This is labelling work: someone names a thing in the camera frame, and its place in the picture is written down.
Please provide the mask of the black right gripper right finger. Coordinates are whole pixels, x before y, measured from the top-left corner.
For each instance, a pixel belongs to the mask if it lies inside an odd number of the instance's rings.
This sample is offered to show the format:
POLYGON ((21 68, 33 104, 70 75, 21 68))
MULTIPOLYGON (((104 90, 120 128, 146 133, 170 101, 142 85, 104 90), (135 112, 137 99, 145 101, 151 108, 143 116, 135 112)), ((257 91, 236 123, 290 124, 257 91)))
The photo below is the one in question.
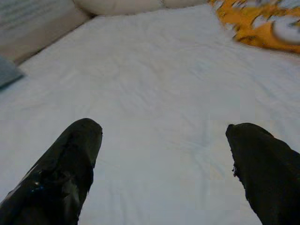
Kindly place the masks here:
POLYGON ((266 129, 230 124, 225 132, 251 209, 263 225, 300 223, 300 154, 266 129))

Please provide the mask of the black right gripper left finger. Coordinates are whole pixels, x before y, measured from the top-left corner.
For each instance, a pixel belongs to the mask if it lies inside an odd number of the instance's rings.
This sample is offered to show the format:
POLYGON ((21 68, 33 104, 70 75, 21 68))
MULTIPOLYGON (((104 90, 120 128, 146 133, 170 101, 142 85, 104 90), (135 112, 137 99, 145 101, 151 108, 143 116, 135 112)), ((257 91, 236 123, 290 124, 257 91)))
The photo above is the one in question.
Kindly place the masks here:
POLYGON ((103 129, 69 125, 0 203, 2 225, 76 225, 94 179, 103 129))

